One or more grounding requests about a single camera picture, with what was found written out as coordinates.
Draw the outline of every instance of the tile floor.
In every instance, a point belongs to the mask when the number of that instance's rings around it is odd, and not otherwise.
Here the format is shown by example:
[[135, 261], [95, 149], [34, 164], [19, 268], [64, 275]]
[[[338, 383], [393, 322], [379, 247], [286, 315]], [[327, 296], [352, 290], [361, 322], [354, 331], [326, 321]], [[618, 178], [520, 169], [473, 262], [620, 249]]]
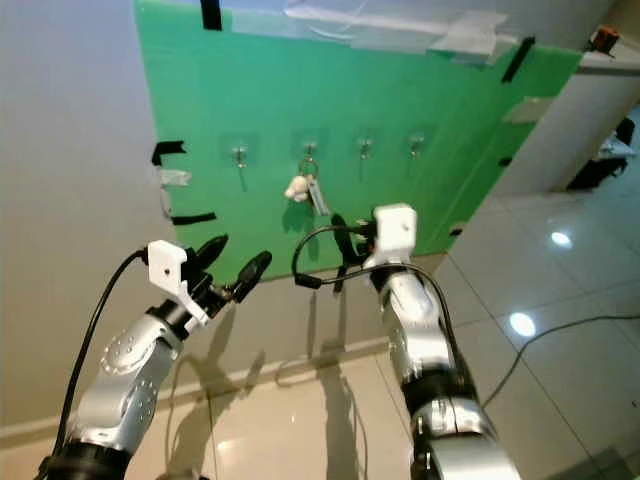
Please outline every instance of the tile floor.
[[[590, 195], [485, 201], [436, 272], [481, 398], [525, 341], [511, 313], [540, 332], [640, 312], [639, 212], [640, 164]], [[526, 480], [640, 475], [640, 321], [545, 337], [488, 413]], [[127, 478], [406, 479], [408, 421], [387, 355], [364, 357], [159, 412]], [[6, 478], [31, 478], [49, 446], [3, 452]]]

